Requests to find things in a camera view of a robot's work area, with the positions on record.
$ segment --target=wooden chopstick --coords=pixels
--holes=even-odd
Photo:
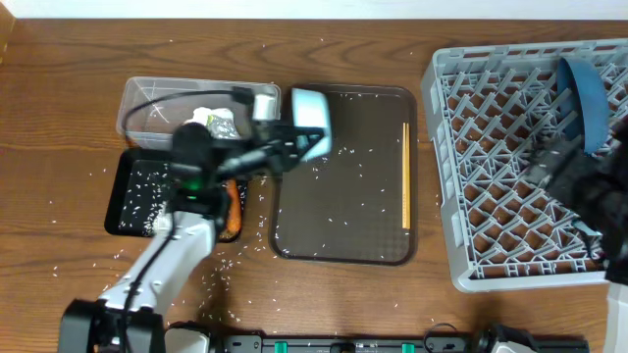
[[[403,123],[401,150],[401,227],[410,229],[410,126]]]

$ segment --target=dish rack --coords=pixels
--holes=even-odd
[[[628,39],[441,49],[421,89],[434,141],[449,271],[464,292],[602,283],[573,212],[522,179],[532,146],[560,138],[561,57],[600,73],[611,128],[628,116]],[[603,157],[614,140],[597,152]],[[594,258],[599,239],[592,242]]]

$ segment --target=white wall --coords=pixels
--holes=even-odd
[[[628,20],[628,0],[0,0],[17,18]]]

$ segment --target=plastic bin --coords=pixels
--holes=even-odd
[[[275,84],[169,77],[132,77],[127,81],[125,87],[116,130],[119,134],[124,133],[122,123],[128,110],[155,98],[185,91],[232,90],[235,86],[251,88],[253,94],[263,93],[276,97],[273,109],[279,117],[281,91]],[[242,137],[247,137],[250,134],[250,126],[242,105],[234,102],[228,95],[201,95],[163,101],[136,112],[129,119],[129,137],[143,148],[168,149],[172,132],[184,121],[191,119],[194,109],[199,107],[231,109],[234,112],[235,127],[239,134]]]
[[[423,77],[449,271],[461,291],[604,282],[571,226],[576,215],[521,179],[532,145],[560,137],[574,118],[558,109],[571,92],[555,85],[567,56],[595,65],[613,123],[628,116],[627,39],[442,49]],[[598,239],[593,247],[599,253]]]

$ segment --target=clear plastic container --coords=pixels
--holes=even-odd
[[[275,84],[170,77],[132,77],[125,87],[116,130],[119,134],[124,134],[125,114],[142,103],[173,93],[210,89],[232,90],[236,86],[250,88],[253,94],[267,94],[275,97],[276,100],[271,103],[275,105],[272,110],[275,111],[277,119],[279,118],[281,91]],[[238,133],[244,138],[250,135],[250,125],[243,105],[238,104],[228,95],[199,95],[163,101],[136,112],[128,121],[129,137],[142,148],[169,149],[172,132],[183,122],[191,119],[194,109],[200,107],[232,110]]]

